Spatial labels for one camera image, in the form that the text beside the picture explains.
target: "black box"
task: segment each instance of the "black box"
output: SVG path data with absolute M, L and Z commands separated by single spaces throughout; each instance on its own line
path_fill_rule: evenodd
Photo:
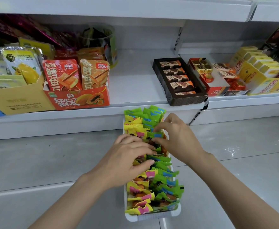
M 188 95 L 176 95 L 176 92 L 172 89 L 170 82 L 166 78 L 165 73 L 163 72 L 164 69 L 168 69 L 168 67 L 162 68 L 160 62 L 167 62 L 167 61 L 180 61 L 181 66 L 187 77 L 190 81 L 192 81 L 194 88 L 193 90 L 196 94 L 188 94 Z M 187 66 L 182 58 L 165 58 L 165 59 L 155 59 L 153 61 L 153 70 L 157 75 L 161 85 L 164 88 L 166 98 L 170 106 L 180 106 L 180 105 L 188 105 L 188 104 L 200 104 L 207 98 L 207 93 L 204 90 L 203 86 L 201 85 L 198 78 L 195 74 L 191 71 L 191 69 Z

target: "white basket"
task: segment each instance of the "white basket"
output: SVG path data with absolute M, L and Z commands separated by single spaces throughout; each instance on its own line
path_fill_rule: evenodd
M 124 209 L 127 210 L 127 185 L 124 185 Z M 128 221 L 130 222 L 137 222 L 141 220 L 148 220 L 148 219 L 160 219 L 160 218 L 167 218 L 167 217 L 173 217 L 178 216 L 181 213 L 181 203 L 179 203 L 178 208 L 176 210 L 171 211 L 163 211 L 163 212 L 151 212 L 151 213 L 145 213 L 143 215 L 130 215 L 128 213 L 125 213 L 125 216 Z

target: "hand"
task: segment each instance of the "hand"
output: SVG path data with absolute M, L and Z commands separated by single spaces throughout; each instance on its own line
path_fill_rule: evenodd
M 89 172 L 99 177 L 100 184 L 106 189 L 118 187 L 136 178 L 153 165 L 153 160 L 147 160 L 133 166 L 135 158 L 144 154 L 155 154 L 152 145 L 142 142 L 136 136 L 120 135 L 101 161 Z
M 169 140 L 153 138 L 152 141 L 164 146 L 174 157 L 189 167 L 193 168 L 193 164 L 206 154 L 190 127 L 176 114 L 170 113 L 164 122 L 160 122 L 154 128 L 154 132 L 161 129 L 168 132 Z

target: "papaya illustration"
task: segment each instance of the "papaya illustration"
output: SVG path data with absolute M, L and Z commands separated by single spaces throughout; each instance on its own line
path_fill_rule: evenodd
M 88 98 L 87 100 L 87 104 L 94 104 L 97 103 L 98 100 L 103 98 L 103 94 L 102 93 L 96 93 L 94 94 L 92 97 Z
M 76 99 L 76 104 L 84 105 L 88 101 L 88 99 L 92 98 L 92 94 L 84 94 L 82 96 L 79 96 Z
M 98 101 L 97 101 L 97 104 L 99 104 L 99 105 L 102 105 L 104 103 L 104 100 L 103 99 L 99 99 Z

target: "forearm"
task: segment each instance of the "forearm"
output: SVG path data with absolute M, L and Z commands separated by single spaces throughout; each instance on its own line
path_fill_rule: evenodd
M 106 190 L 99 177 L 89 172 L 82 175 L 29 229 L 75 228 L 87 210 Z
M 206 153 L 191 167 L 207 184 L 237 229 L 279 229 L 279 213 Z

